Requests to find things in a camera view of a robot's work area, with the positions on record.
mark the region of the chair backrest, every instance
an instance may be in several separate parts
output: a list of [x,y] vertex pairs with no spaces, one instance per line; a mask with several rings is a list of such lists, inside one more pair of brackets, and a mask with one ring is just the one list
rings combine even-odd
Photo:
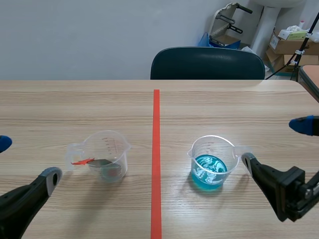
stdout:
[[177,47],[154,58],[151,80],[264,80],[259,56],[211,47]]

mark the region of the cup handle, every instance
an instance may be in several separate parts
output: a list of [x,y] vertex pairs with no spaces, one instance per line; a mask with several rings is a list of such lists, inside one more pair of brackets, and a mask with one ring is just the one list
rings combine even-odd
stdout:
[[74,157],[82,156],[84,153],[84,144],[82,143],[72,143],[67,146],[67,152],[65,154],[65,166],[68,171],[74,170]]
[[[253,150],[251,147],[248,147],[248,146],[235,146],[233,148],[233,156],[234,158],[237,158],[238,160],[241,160],[241,156],[244,153],[253,153]],[[245,173],[250,174],[246,167],[245,167]]]

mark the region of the red tape line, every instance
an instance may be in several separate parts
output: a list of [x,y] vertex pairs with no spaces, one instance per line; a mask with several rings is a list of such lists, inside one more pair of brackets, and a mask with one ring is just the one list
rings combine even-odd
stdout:
[[161,239],[160,90],[154,90],[151,203],[151,239]]

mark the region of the blue water in cup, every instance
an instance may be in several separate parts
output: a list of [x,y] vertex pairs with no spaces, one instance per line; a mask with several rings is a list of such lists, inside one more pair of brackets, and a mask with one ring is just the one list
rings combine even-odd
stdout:
[[227,172],[227,167],[222,160],[212,155],[201,155],[195,160],[206,169],[202,169],[196,163],[192,168],[191,176],[198,187],[204,190],[214,190],[223,185],[225,175],[214,174]]

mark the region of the wooden table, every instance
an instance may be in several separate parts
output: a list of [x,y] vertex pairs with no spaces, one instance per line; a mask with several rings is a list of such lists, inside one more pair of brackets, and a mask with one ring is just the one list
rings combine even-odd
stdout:
[[[218,194],[192,186],[186,152],[200,136],[248,145],[279,170],[319,170],[319,138],[293,132],[291,119],[319,114],[291,81],[1,81],[0,128],[13,139],[0,154],[0,194],[45,168],[64,176],[25,239],[149,239],[153,89],[160,89],[163,239],[317,239],[319,206],[296,223],[277,220],[242,164]],[[66,145],[106,129],[133,145],[123,182],[102,184],[78,167],[65,172]]]

